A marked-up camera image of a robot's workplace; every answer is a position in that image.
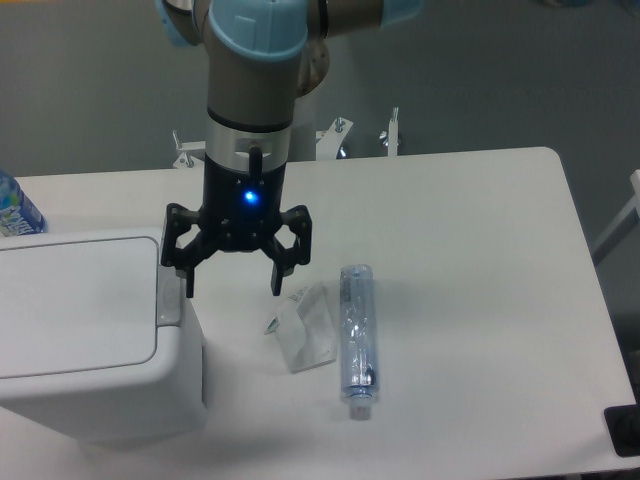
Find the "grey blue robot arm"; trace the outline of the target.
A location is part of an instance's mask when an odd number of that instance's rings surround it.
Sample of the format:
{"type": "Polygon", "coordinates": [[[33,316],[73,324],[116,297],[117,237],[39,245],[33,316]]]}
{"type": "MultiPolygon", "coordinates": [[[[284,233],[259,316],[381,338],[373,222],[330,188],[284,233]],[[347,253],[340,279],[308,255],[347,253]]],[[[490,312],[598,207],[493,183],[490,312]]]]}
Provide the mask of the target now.
{"type": "Polygon", "coordinates": [[[416,16],[419,1],[160,1],[168,38],[208,58],[203,200],[166,208],[160,262],[192,297],[197,266],[217,252],[263,252],[271,289],[311,259],[312,219],[281,209],[294,108],[315,42],[416,16]]]}

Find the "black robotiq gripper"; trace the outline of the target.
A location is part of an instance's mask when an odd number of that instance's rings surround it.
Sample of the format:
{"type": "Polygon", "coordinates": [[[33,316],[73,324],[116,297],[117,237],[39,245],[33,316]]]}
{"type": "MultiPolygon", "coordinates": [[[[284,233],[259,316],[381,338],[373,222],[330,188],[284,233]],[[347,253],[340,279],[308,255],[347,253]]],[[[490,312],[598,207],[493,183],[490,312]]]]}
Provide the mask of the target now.
{"type": "Polygon", "coordinates": [[[297,265],[311,261],[313,222],[308,208],[297,205],[280,212],[286,167],[252,177],[205,159],[203,203],[192,211],[178,203],[166,206],[160,263],[173,267],[186,282],[186,297],[194,297],[195,270],[216,251],[251,252],[261,249],[272,260],[271,291],[281,294],[285,277],[297,265]],[[195,238],[179,247],[178,239],[193,226],[195,238]],[[295,235],[285,248],[276,233],[286,226],[295,235]]]}

